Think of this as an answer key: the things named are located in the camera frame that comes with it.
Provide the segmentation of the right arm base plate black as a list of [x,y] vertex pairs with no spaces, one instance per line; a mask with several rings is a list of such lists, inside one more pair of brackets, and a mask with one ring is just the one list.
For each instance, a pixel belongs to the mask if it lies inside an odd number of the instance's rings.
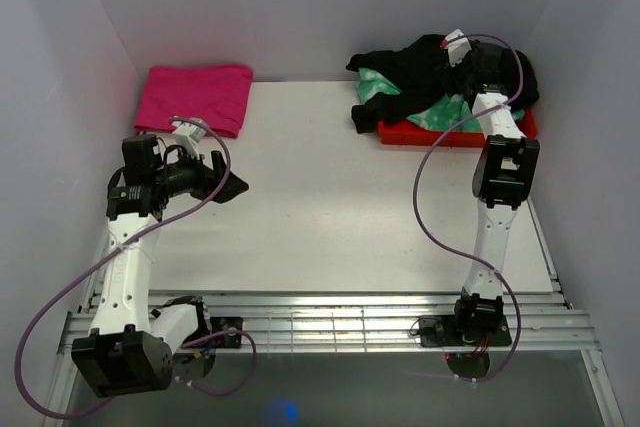
[[490,347],[512,345],[505,317],[493,326],[482,326],[474,321],[458,323],[453,315],[421,316],[417,335],[423,347],[477,347],[484,342]]

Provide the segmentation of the black trousers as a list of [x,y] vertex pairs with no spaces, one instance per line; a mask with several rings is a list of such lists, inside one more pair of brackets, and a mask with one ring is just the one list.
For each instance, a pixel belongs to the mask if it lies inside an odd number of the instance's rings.
[[471,89],[482,83],[500,87],[511,99],[516,120],[539,100],[536,74],[523,52],[471,40],[472,51],[459,65],[451,67],[440,46],[444,37],[427,34],[398,51],[371,51],[351,57],[346,65],[348,71],[358,74],[359,68],[375,70],[402,91],[392,97],[378,94],[366,105],[359,101],[353,106],[351,119],[359,134],[375,132],[379,122],[393,125],[406,120],[410,107],[421,112],[445,94],[460,95],[471,110]]

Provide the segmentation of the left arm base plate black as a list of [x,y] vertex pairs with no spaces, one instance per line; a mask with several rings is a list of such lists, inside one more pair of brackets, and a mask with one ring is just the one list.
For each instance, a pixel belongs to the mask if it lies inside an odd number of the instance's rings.
[[242,336],[238,331],[243,329],[242,317],[211,317],[211,333],[223,332],[223,335],[210,339],[204,343],[210,349],[239,349]]

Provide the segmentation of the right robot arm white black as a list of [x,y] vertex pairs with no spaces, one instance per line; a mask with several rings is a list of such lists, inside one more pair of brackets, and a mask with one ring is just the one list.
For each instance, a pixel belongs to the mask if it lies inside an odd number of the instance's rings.
[[478,227],[470,272],[454,307],[451,329],[464,344],[511,343],[504,317],[501,281],[512,224],[531,191],[539,142],[514,120],[500,78],[504,50],[478,43],[465,66],[468,99],[478,116],[484,145],[472,180]]

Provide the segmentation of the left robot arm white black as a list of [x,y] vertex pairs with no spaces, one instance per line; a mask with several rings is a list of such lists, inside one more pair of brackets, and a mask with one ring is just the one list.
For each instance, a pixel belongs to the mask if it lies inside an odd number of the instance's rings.
[[149,307],[154,250],[169,201],[187,194],[223,204],[248,191],[227,169],[219,150],[206,161],[199,152],[202,130],[177,130],[159,149],[159,137],[144,134],[122,142],[124,164],[107,187],[109,245],[97,312],[83,338],[72,343],[74,364],[99,398],[166,389],[174,356],[184,345],[210,348],[215,331],[204,300],[177,297]]

